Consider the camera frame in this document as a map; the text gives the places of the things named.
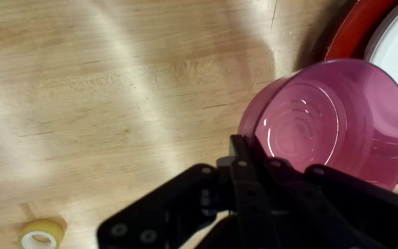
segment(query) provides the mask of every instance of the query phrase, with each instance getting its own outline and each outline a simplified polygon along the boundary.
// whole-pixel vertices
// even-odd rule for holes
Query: table surface
[[[0,248],[64,220],[63,249],[196,162],[249,99],[310,63],[342,2],[0,2]]]

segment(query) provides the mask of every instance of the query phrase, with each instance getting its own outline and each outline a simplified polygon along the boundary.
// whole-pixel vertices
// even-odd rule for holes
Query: pink bowl
[[[364,61],[327,61],[267,85],[238,135],[298,172],[321,164],[382,189],[398,183],[398,86]]]

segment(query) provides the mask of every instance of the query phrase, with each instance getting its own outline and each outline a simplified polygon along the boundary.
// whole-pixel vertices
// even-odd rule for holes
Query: wooden table
[[[0,0],[0,249],[32,219],[62,248],[196,162],[249,99],[310,63],[332,0]]]

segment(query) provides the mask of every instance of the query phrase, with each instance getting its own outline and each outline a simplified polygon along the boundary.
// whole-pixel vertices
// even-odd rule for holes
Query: wood grain
[[[91,249],[107,216],[226,155],[248,100],[341,2],[0,0],[0,248],[32,219]]]

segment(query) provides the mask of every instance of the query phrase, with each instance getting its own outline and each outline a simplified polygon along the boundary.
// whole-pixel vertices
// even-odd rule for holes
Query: tape roll
[[[52,220],[34,220],[20,231],[21,249],[57,249],[63,238],[63,227]]]

